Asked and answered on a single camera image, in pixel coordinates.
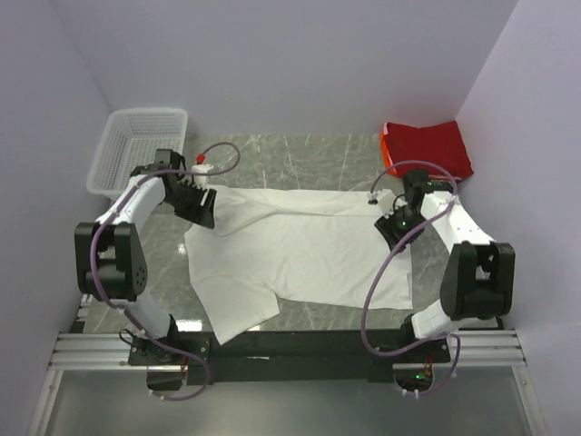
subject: white laundry basket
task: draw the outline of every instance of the white laundry basket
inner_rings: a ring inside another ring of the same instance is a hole
[[[87,190],[116,200],[137,165],[153,162],[155,150],[183,150],[188,114],[183,109],[124,109],[109,115],[94,157]]]

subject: purple wall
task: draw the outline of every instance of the purple wall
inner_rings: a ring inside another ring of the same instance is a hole
[[[24,434],[60,329],[74,318],[73,230],[109,110],[49,4],[0,4],[0,434]]]
[[[454,119],[517,0],[51,0],[113,109],[190,132]]]
[[[462,192],[517,251],[516,326],[551,434],[581,429],[581,2],[520,0],[458,122]]]

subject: white fabric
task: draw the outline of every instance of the white fabric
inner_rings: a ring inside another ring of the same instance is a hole
[[[362,307],[388,244],[366,193],[218,191],[216,228],[185,234],[190,278],[220,343],[279,313],[276,295]],[[409,250],[379,282],[372,309],[411,309]]]

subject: table surface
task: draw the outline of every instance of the table surface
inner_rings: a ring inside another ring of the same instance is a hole
[[[313,189],[366,191],[384,169],[375,134],[225,134],[186,138],[183,155],[189,165],[197,153],[219,141],[241,148],[240,165],[231,173],[212,178],[213,184],[238,188]],[[233,157],[228,147],[214,149],[207,163],[223,164]],[[384,176],[379,188],[402,193],[401,181]],[[183,235],[192,226],[160,205],[140,234],[147,262],[148,289],[171,313],[181,331],[211,331],[205,310],[190,283],[188,255]],[[369,328],[397,329],[404,318],[428,307],[438,298],[448,252],[436,231],[429,227],[411,245],[413,311],[369,311]],[[281,313],[253,330],[351,330],[358,329],[361,309],[292,302],[278,299]],[[494,320],[477,327],[497,327]],[[100,302],[91,305],[84,332],[119,332],[129,328],[124,316]]]

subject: red cloth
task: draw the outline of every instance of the red cloth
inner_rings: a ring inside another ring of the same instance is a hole
[[[381,152],[386,168],[397,162],[417,159],[442,166],[457,179],[474,173],[455,121],[420,129],[387,123],[381,135]],[[426,168],[430,176],[445,178],[438,170],[423,165],[401,165],[389,173],[403,177],[414,168]]]

